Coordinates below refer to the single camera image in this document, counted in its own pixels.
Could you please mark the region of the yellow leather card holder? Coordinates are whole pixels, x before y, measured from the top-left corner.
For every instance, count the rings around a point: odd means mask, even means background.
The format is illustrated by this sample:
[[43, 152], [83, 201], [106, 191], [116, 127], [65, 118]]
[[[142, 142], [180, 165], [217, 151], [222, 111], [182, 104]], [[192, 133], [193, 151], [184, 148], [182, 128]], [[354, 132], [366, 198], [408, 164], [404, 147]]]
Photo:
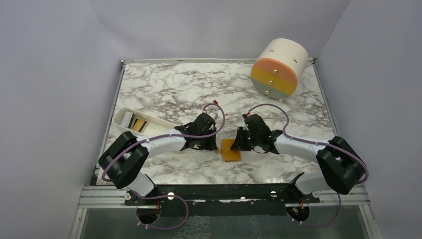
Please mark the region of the yellow leather card holder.
[[234, 141], [234, 138], [224, 138], [221, 140], [221, 146], [218, 148], [217, 153], [222, 155], [224, 162], [241, 161], [240, 151], [231, 150]]

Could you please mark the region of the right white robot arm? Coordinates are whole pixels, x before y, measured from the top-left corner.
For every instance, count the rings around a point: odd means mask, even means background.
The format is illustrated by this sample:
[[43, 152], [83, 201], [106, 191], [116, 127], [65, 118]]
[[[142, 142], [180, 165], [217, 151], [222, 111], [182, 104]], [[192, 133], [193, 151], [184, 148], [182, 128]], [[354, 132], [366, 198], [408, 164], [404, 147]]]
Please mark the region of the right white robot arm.
[[288, 183], [287, 196], [292, 202], [330, 189], [347, 195], [366, 175], [366, 165], [342, 137], [322, 142], [297, 138], [283, 130], [271, 130], [257, 114], [243, 117], [245, 126], [237, 129], [232, 150], [251, 151], [260, 147], [264, 153], [296, 156], [319, 165], [319, 170], [300, 173]]

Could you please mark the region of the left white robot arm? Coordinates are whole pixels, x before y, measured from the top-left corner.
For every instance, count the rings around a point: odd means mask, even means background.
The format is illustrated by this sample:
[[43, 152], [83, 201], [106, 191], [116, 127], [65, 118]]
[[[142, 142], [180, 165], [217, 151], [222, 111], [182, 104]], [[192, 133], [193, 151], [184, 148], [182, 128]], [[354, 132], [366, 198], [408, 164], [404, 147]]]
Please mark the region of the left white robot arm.
[[174, 127], [166, 134], [135, 136], [122, 133], [100, 156], [98, 163], [116, 188], [127, 188], [144, 204], [156, 200], [156, 185], [141, 173], [145, 161], [167, 152], [186, 149], [216, 150], [216, 127], [212, 116], [201, 113], [193, 122]]

